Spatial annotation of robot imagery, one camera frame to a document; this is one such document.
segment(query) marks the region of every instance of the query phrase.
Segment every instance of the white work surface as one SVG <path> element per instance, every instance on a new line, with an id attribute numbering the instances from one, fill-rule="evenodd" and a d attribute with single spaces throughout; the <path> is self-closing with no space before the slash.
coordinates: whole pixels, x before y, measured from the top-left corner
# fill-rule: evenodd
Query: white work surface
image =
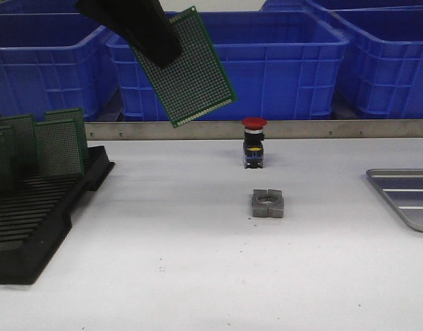
<path id="1" fill-rule="evenodd" d="M 37 282 L 0 285 L 0 330 L 423 330 L 423 233 L 365 177 L 423 168 L 423 139 L 116 141 Z M 250 215 L 284 191 L 283 219 Z"/>

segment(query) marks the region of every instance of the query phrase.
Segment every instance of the metal tray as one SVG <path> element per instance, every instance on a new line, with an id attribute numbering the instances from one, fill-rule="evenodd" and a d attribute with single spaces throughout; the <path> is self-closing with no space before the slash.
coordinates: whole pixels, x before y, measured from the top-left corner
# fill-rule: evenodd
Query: metal tray
<path id="1" fill-rule="evenodd" d="M 423 169 L 372 169 L 366 174 L 406 224 L 423 232 Z"/>

